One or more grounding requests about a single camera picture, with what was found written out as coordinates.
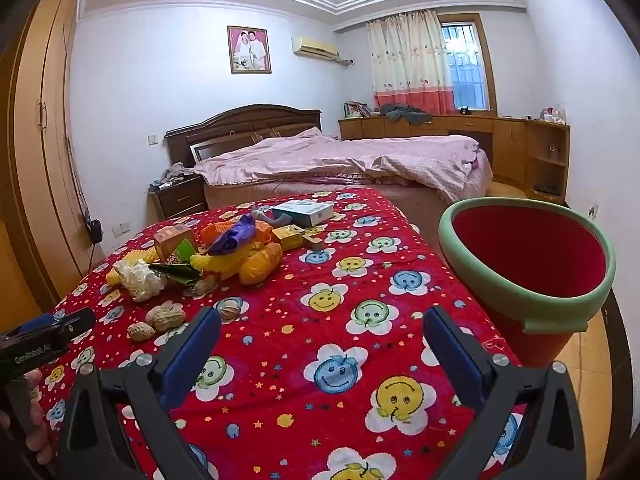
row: floral curtain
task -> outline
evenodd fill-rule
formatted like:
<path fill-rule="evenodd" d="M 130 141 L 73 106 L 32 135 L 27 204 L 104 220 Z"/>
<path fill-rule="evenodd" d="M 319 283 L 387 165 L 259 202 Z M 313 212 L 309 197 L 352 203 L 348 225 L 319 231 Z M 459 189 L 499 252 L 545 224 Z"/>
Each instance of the floral curtain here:
<path fill-rule="evenodd" d="M 455 111 L 442 28 L 433 10 L 367 23 L 376 106 L 402 103 L 431 114 Z"/>

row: electrical outlet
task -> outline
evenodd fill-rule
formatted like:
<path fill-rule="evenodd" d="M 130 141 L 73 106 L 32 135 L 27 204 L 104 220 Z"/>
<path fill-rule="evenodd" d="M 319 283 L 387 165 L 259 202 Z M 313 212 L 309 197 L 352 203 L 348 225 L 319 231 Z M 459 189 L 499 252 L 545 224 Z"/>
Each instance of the electrical outlet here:
<path fill-rule="evenodd" d="M 595 220 L 596 216 L 598 216 L 598 203 L 595 203 L 589 209 L 589 220 Z"/>

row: blue gripper pad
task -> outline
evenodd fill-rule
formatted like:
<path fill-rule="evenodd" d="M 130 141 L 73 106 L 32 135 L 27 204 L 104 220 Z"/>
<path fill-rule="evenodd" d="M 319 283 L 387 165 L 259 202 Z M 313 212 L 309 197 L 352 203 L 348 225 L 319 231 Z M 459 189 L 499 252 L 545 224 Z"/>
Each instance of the blue gripper pad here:
<path fill-rule="evenodd" d="M 444 316 L 448 318 L 448 322 L 443 319 Z M 472 335 L 463 333 L 439 307 L 432 307 L 425 312 L 424 336 L 460 402 L 479 413 L 486 402 L 485 380 L 461 339 L 471 338 L 473 341 L 469 341 L 470 344 L 479 346 L 479 343 Z"/>
<path fill-rule="evenodd" d="M 158 354 L 158 364 L 168 358 L 157 389 L 158 402 L 166 411 L 183 404 L 220 337 L 221 325 L 218 310 L 205 307 Z"/>
<path fill-rule="evenodd" d="M 56 319 L 53 317 L 53 314 L 42 314 L 42 316 L 38 316 L 26 323 L 23 323 L 17 328 L 18 334 L 24 334 L 25 332 L 30 332 L 32 330 L 38 330 L 40 328 L 44 328 L 47 326 L 51 326 L 56 322 Z"/>

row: green bucket rim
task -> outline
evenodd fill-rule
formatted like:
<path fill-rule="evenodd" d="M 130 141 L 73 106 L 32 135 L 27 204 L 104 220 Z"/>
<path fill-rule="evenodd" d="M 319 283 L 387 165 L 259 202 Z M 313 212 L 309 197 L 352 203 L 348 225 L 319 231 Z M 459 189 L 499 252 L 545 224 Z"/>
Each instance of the green bucket rim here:
<path fill-rule="evenodd" d="M 523 286 L 510 282 L 510 280 L 507 280 L 505 277 L 489 268 L 481 260 L 476 258 L 473 253 L 466 248 L 466 245 L 462 243 L 460 238 L 458 238 L 458 235 L 453 228 L 453 219 L 458 213 L 466 209 L 492 205 L 543 209 L 561 214 L 563 216 L 567 216 L 574 221 L 577 221 L 580 225 L 588 229 L 596 237 L 604 251 L 606 271 L 601 282 L 593 290 L 590 290 L 589 292 L 580 296 L 573 296 L 571 298 L 558 298 L 555 296 L 540 294 L 539 292 L 529 290 L 528 288 L 524 288 Z M 577 213 L 568 207 L 556 205 L 549 202 L 541 202 L 539 200 L 530 200 L 527 198 L 506 197 L 480 197 L 461 200 L 460 202 L 456 202 L 449 206 L 443 213 L 442 217 L 440 218 L 440 224 L 438 226 L 438 236 L 440 237 L 440 240 L 442 240 L 443 238 L 455 240 L 457 242 L 457 245 L 459 245 L 460 250 L 460 252 L 458 253 L 458 257 L 463 260 L 463 263 L 465 265 L 472 266 L 481 278 L 486 278 L 488 280 L 492 280 L 494 283 L 498 283 L 501 287 L 507 290 L 508 293 L 517 294 L 520 296 L 528 296 L 534 301 L 549 304 L 552 303 L 555 306 L 574 307 L 578 306 L 579 304 L 582 305 L 592 300 L 596 300 L 604 293 L 608 294 L 609 289 L 613 284 L 613 278 L 616 273 L 616 255 L 613 250 L 613 245 L 609 241 L 607 235 L 605 235 L 597 227 L 596 224 L 594 224 L 588 218 L 585 218 L 580 213 Z"/>

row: wooden wardrobe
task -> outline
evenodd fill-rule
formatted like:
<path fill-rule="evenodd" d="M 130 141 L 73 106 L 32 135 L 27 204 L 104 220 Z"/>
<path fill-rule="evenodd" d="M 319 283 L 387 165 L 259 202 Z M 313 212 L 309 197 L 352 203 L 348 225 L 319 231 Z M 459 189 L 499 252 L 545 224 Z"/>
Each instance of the wooden wardrobe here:
<path fill-rule="evenodd" d="M 88 272 L 66 108 L 75 14 L 76 0 L 40 0 L 0 59 L 0 276 L 19 270 L 26 285 L 0 306 L 0 330 L 52 309 Z"/>

